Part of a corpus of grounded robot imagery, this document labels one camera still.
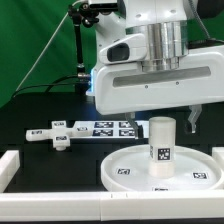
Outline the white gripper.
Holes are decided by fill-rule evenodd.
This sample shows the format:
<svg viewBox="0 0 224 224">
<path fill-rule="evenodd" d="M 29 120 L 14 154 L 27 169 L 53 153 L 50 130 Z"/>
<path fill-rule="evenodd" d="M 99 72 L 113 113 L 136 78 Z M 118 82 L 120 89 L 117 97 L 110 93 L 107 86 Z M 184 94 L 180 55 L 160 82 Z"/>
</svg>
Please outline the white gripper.
<svg viewBox="0 0 224 224">
<path fill-rule="evenodd" d="M 224 45 L 192 49 L 174 70 L 144 72 L 138 63 L 102 67 L 95 79 L 96 109 L 103 115 L 126 113 L 136 139 L 143 127 L 137 111 L 190 106 L 187 131 L 194 134 L 202 106 L 224 101 Z"/>
</svg>

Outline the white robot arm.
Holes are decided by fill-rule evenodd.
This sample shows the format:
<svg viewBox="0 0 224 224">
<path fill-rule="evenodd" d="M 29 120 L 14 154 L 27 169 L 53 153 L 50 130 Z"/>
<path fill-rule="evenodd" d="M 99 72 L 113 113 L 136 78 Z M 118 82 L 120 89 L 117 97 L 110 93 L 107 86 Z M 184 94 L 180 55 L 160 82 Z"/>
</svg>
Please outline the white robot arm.
<svg viewBox="0 0 224 224">
<path fill-rule="evenodd" d="M 188 106 L 196 128 L 201 106 L 224 101 L 224 44 L 188 44 L 187 20 L 200 0 L 87 0 L 96 14 L 97 63 L 92 86 L 97 111 L 123 113 Z"/>
</svg>

